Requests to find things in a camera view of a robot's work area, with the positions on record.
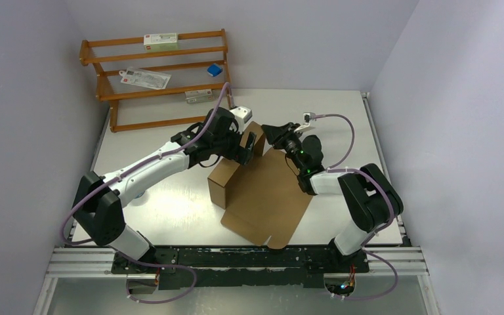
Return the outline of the brown cardboard box sheet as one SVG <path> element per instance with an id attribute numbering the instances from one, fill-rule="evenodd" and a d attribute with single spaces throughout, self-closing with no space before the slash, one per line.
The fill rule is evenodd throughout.
<path id="1" fill-rule="evenodd" d="M 255 133 L 253 157 L 247 165 L 221 159 L 207 178 L 211 201 L 224 209 L 220 223 L 253 243 L 271 249 L 289 245 L 312 196 L 298 185 L 295 167 L 283 152 L 265 150 L 266 137 L 251 122 L 244 137 Z"/>

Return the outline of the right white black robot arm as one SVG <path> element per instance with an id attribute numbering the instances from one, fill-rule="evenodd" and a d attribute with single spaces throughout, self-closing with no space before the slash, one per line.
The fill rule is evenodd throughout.
<path id="1" fill-rule="evenodd" d="M 388 227 L 404 211 L 401 197 L 382 170 L 369 163 L 359 169 L 326 169 L 322 165 L 320 139 L 299 136 L 299 124 L 262 125 L 267 143 L 283 150 L 297 168 L 300 189 L 311 196 L 337 195 L 344 197 L 351 220 L 344 230 L 329 242 L 329 266 L 345 271 L 353 262 L 353 254 L 361 250 L 378 231 Z"/>

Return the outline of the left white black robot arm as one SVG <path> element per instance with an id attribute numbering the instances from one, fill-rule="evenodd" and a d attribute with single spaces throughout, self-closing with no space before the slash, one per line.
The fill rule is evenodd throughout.
<path id="1" fill-rule="evenodd" d="M 173 135 L 161 148 L 120 170 L 99 176 L 94 171 L 79 183 L 73 217 L 99 246 L 111 247 L 129 257 L 140 273 L 153 269 L 156 249 L 125 222 L 123 209 L 140 194 L 171 175 L 183 172 L 211 156 L 246 165 L 253 155 L 255 133 L 245 146 L 241 139 L 253 112 L 239 106 L 210 110 L 206 120 Z"/>

